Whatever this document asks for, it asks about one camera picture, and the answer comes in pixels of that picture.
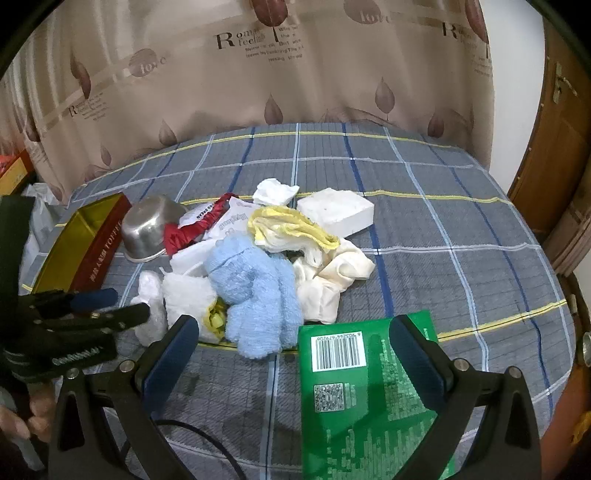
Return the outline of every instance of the yellow stripe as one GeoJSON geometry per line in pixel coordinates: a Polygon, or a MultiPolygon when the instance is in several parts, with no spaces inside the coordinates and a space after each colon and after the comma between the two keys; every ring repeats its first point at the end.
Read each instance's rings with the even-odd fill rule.
{"type": "MultiPolygon", "coordinates": [[[[307,197],[312,195],[314,192],[301,192],[296,195],[297,198],[307,197]]],[[[418,193],[403,193],[403,192],[389,192],[387,190],[374,190],[372,192],[365,192],[366,197],[375,197],[378,195],[386,195],[388,197],[397,197],[397,198],[410,198],[410,199],[422,199],[423,197],[418,193]]],[[[476,203],[495,203],[501,202],[506,203],[507,205],[511,205],[509,200],[502,199],[500,197],[493,197],[489,199],[478,199],[472,197],[466,197],[462,195],[425,195],[426,198],[429,200],[464,200],[466,202],[476,202],[476,203]]],[[[208,197],[202,199],[193,199],[193,200],[185,200],[181,202],[183,205],[192,205],[193,203],[203,203],[203,202],[214,202],[217,200],[218,197],[208,197]]],[[[251,200],[252,195],[240,195],[240,198],[243,200],[251,200]]]]}
{"type": "MultiPolygon", "coordinates": [[[[214,138],[212,140],[212,144],[213,143],[222,143],[222,142],[232,142],[234,140],[243,140],[245,138],[284,137],[284,136],[289,136],[289,135],[297,135],[297,132],[263,132],[263,133],[254,134],[254,135],[244,134],[244,135],[236,135],[235,137],[214,138]]],[[[388,139],[387,135],[363,134],[363,133],[355,133],[355,132],[345,134],[343,132],[304,131],[304,132],[300,132],[300,135],[335,135],[337,137],[344,137],[346,135],[347,137],[377,138],[379,140],[387,140],[388,139]]],[[[436,148],[456,148],[456,149],[458,149],[458,147],[455,147],[454,145],[439,145],[439,144],[435,144],[435,143],[425,142],[423,140],[416,140],[414,138],[403,138],[403,137],[390,137],[390,138],[392,140],[397,140],[399,142],[418,143],[421,145],[429,145],[430,147],[436,147],[436,148]]],[[[142,163],[147,160],[153,160],[155,158],[164,157],[166,155],[170,155],[173,152],[180,152],[183,150],[188,150],[190,148],[202,147],[203,145],[207,145],[208,143],[209,143],[209,140],[194,143],[191,145],[185,145],[184,147],[177,148],[176,150],[171,150],[171,151],[159,153],[159,154],[152,155],[152,156],[149,155],[146,158],[142,158],[140,160],[134,161],[133,163],[129,163],[123,167],[117,168],[116,170],[111,170],[111,171],[105,173],[104,175],[101,175],[99,178],[106,177],[107,175],[111,175],[112,173],[116,173],[116,172],[124,170],[126,168],[133,167],[134,165],[137,165],[137,164],[142,163]]],[[[89,182],[83,183],[81,186],[86,187],[88,185],[88,183],[89,182]]]]}
{"type": "MultiPolygon", "coordinates": [[[[509,325],[513,325],[514,323],[520,322],[522,320],[526,320],[529,318],[537,317],[538,315],[542,315],[543,313],[551,312],[554,309],[561,307],[562,305],[566,305],[566,300],[555,301],[540,307],[535,310],[530,310],[529,312],[518,313],[517,315],[512,315],[511,317],[507,317],[501,320],[496,320],[494,322],[485,323],[483,325],[479,325],[478,331],[480,333],[491,332],[493,330],[497,330],[499,328],[507,327],[509,325]]],[[[444,332],[439,333],[437,338],[440,342],[448,342],[449,340],[455,340],[457,338],[462,338],[465,336],[472,335],[476,332],[476,330],[472,327],[463,328],[459,330],[453,330],[451,332],[444,332]]]]}
{"type": "MultiPolygon", "coordinates": [[[[204,199],[193,199],[193,200],[185,200],[181,202],[183,205],[192,205],[194,203],[203,203],[203,202],[215,202],[220,197],[209,197],[204,199]]],[[[241,200],[252,200],[252,195],[239,195],[238,198],[241,200]]]]}

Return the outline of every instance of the door handle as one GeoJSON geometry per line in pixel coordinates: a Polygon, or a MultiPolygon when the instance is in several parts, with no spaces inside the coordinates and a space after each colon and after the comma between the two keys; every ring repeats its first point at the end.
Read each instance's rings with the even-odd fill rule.
{"type": "Polygon", "coordinates": [[[574,89],[573,84],[569,82],[568,78],[562,75],[562,65],[559,62],[556,62],[556,77],[554,78],[554,96],[552,97],[554,103],[558,103],[560,101],[560,94],[562,93],[562,83],[564,83],[573,92],[573,95],[575,97],[579,96],[577,90],[574,89]]]}

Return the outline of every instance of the styrofoam block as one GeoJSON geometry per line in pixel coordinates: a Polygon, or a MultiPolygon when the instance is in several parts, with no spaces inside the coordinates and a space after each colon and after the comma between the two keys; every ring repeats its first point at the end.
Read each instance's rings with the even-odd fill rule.
{"type": "Polygon", "coordinates": [[[297,209],[328,233],[343,238],[374,222],[374,204],[350,190],[321,190],[300,199],[297,209]]]}
{"type": "Polygon", "coordinates": [[[216,241],[214,238],[201,240],[176,252],[170,258],[170,266],[173,268],[173,272],[189,277],[207,276],[203,263],[207,260],[213,247],[216,246],[216,241]]]}

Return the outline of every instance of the blue plush toy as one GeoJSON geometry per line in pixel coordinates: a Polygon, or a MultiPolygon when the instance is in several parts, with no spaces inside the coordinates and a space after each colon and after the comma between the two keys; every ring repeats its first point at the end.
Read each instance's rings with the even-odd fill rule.
{"type": "Polygon", "coordinates": [[[205,269],[217,294],[230,306],[226,338],[247,358],[263,358],[297,343],[303,323],[291,263],[269,256],[247,235],[217,242],[205,269]]]}

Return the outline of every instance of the stainless steel bowl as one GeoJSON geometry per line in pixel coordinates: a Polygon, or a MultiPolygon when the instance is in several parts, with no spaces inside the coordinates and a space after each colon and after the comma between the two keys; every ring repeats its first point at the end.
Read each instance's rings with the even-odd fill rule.
{"type": "Polygon", "coordinates": [[[164,225],[178,223],[187,209],[164,195],[144,198],[129,209],[121,223],[125,256],[135,263],[159,257],[164,252],[164,225]]]}

